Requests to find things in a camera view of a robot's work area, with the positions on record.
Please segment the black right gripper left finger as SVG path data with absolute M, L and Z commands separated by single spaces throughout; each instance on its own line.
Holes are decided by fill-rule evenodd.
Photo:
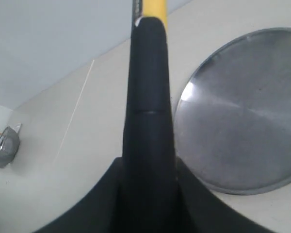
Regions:
M 121 158 L 110 167 L 71 209 L 40 229 L 41 233 L 111 233 L 114 227 L 119 191 Z

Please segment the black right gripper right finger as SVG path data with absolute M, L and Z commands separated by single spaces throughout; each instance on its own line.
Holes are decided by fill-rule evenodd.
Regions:
M 190 233 L 271 233 L 238 213 L 211 193 L 181 159 L 177 159 L 182 195 L 184 229 Z

